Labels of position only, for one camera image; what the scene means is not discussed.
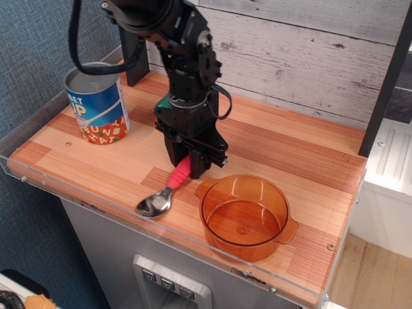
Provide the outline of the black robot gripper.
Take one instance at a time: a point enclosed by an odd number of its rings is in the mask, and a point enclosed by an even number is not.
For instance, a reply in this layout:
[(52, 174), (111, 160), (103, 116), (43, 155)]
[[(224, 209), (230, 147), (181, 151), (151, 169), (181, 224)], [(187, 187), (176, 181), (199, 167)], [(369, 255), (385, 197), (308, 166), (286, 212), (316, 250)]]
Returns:
[(216, 122), (227, 118), (229, 112), (219, 115), (219, 94), (229, 96), (223, 88), (211, 88), (204, 99), (185, 102), (168, 93), (171, 109), (153, 110), (155, 126), (164, 134), (171, 163), (176, 167), (190, 153), (192, 179), (199, 179), (211, 164), (227, 164), (225, 152), (229, 147), (218, 133)]

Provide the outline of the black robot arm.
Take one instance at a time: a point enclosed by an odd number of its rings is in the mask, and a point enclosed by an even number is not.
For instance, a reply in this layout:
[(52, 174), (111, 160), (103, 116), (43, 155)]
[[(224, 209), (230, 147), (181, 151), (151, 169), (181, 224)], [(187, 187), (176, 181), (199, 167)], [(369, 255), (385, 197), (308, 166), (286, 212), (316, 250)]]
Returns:
[(193, 179), (212, 164), (223, 167), (228, 144), (216, 123), (230, 115), (219, 114), (219, 96), (229, 93), (216, 83), (221, 62), (204, 16), (189, 1), (107, 1), (102, 7), (115, 24), (153, 43), (160, 53), (169, 106), (156, 106), (153, 112), (172, 164), (188, 156)]

